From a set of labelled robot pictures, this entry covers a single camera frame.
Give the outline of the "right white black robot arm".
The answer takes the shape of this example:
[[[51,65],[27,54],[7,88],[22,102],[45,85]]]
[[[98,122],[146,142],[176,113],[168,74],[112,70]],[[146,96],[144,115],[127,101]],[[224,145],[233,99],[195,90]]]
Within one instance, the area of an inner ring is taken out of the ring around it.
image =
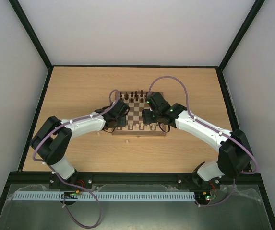
[[[142,111],[144,123],[157,122],[186,131],[218,152],[216,160],[203,162],[193,171],[192,180],[197,187],[205,187],[210,180],[220,176],[236,179],[245,173],[244,169],[252,160],[252,154],[243,131],[216,127],[179,103],[170,105],[159,92],[148,95],[145,102],[149,108]]]

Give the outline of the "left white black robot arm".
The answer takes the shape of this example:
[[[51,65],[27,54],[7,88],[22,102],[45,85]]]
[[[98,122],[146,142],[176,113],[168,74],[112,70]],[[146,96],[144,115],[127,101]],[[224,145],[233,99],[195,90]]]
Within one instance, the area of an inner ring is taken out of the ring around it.
[[[46,165],[67,180],[75,173],[75,168],[65,157],[69,142],[86,133],[115,129],[129,110],[125,102],[115,101],[111,106],[74,119],[60,120],[51,116],[35,134],[30,146]]]

